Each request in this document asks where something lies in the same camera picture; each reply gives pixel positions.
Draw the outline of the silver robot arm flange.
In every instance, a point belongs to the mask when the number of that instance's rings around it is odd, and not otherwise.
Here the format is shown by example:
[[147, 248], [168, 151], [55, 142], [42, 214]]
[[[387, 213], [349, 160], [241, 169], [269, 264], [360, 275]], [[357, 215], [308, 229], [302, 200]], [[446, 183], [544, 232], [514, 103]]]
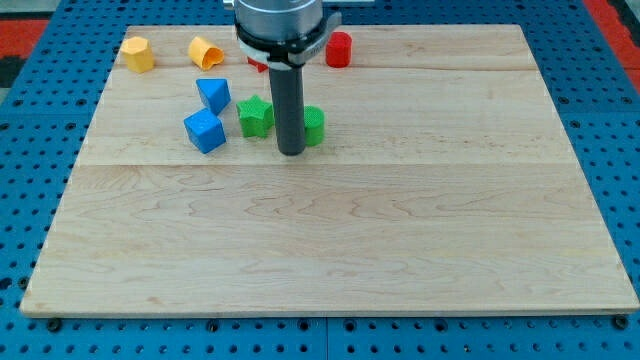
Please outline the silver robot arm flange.
[[278, 71], [304, 66], [342, 24], [342, 14], [325, 14], [321, 0], [223, 0], [223, 6], [234, 14], [241, 51]]

